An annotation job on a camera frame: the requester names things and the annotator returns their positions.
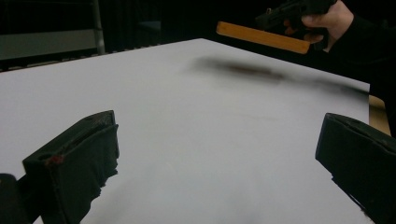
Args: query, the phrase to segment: white tabletop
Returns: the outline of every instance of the white tabletop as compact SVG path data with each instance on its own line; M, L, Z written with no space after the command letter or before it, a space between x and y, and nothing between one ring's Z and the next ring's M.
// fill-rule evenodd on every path
M370 223L315 160L325 113L368 123L368 89L204 39L5 72L0 172L112 109L119 174L82 223Z

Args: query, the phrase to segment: dark background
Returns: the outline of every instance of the dark background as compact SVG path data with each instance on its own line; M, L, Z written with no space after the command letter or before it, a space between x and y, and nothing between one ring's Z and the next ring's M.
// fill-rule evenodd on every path
M99 0L106 52L145 47L139 40L141 36L137 36L141 33L139 22L160 21L161 40L158 44L206 38L364 81L363 73L350 70L322 51L309 50L306 55L301 55L216 34L218 21L254 28L256 16L285 1ZM392 0L344 2L365 19L374 22L387 20L391 26L396 24L393 12L396 4ZM91 0L0 0L0 35L91 29L92 18Z

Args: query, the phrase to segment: person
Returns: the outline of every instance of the person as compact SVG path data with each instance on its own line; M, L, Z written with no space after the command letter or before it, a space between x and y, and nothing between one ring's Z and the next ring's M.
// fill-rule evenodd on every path
M385 103L392 136L396 136L396 28L376 24L352 13L337 0L322 15L302 17L308 29L327 28L328 46L324 51L357 72L368 74L370 92ZM291 27L285 33L291 34ZM323 35L308 33L304 39L312 44Z

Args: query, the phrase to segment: white surface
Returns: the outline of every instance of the white surface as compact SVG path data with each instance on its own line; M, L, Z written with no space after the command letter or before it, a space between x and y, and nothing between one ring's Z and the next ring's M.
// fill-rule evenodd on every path
M0 171L113 109L119 174L89 223L370 223L315 160L368 85L197 39L0 74Z

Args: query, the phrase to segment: human hand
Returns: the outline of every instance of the human hand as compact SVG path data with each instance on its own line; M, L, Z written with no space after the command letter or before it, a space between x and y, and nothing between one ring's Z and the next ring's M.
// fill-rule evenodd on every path
M324 49L326 52L329 52L334 43L347 31L352 21L353 13L341 0L333 4L326 14L307 15L302 17L302 22L308 30L319 27L327 28L329 32L329 42L327 48ZM289 26L289 24L289 21L285 21L286 26ZM288 27L285 34L291 35L294 32L295 30ZM309 41L311 44L318 43L322 39L323 35L315 33L308 33L304 36L304 40Z

